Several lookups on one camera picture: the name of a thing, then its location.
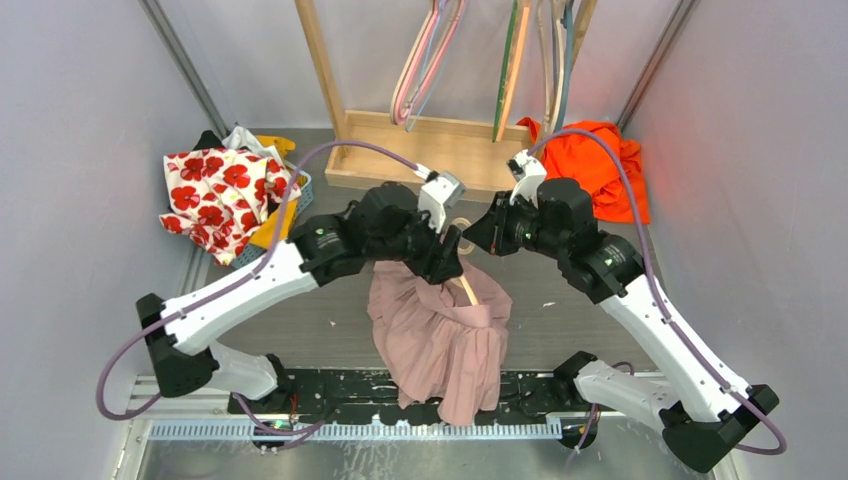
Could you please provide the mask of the red poppy print garment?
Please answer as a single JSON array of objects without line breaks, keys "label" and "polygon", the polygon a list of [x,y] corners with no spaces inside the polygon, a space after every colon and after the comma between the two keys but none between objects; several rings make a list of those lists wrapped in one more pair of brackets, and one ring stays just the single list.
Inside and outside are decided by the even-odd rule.
[{"label": "red poppy print garment", "polygon": [[293,169],[272,156],[224,147],[168,154],[163,170],[169,211],[159,222],[188,237],[216,263],[232,263],[279,206],[301,196]]}]

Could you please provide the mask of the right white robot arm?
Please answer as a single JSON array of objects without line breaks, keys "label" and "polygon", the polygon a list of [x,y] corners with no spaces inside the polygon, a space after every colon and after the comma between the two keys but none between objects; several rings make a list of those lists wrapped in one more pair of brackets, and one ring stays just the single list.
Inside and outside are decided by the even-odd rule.
[{"label": "right white robot arm", "polygon": [[528,199],[495,194],[463,236],[494,256],[521,249],[556,261],[567,283],[622,325],[665,384],[626,375],[579,351],[554,371],[567,410],[610,407],[660,433],[684,465],[710,472],[779,404],[767,384],[750,384],[706,346],[676,310],[627,239],[599,228],[587,192],[571,179],[542,182]]}]

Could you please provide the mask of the pink pleated skirt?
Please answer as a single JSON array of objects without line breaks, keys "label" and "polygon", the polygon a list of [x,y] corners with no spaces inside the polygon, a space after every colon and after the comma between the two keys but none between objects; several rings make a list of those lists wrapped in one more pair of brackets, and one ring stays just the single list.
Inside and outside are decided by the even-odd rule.
[{"label": "pink pleated skirt", "polygon": [[452,281],[430,285],[401,262],[378,261],[367,305],[401,405],[444,394],[458,419],[494,404],[512,309],[498,282],[468,261],[462,266],[468,289]]}]

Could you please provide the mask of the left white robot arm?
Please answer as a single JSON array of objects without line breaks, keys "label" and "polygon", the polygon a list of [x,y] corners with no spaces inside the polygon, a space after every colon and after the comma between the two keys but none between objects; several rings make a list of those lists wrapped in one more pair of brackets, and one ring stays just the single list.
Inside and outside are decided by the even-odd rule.
[{"label": "left white robot arm", "polygon": [[160,393],[178,398],[208,387],[238,393],[269,413],[292,397],[281,362],[219,343],[221,335],[291,297],[356,275],[370,261],[403,263],[438,285],[463,273],[460,232],[446,211],[462,184],[439,177],[420,192],[386,182],[339,213],[313,216],[248,266],[182,297],[148,294],[136,303]]}]

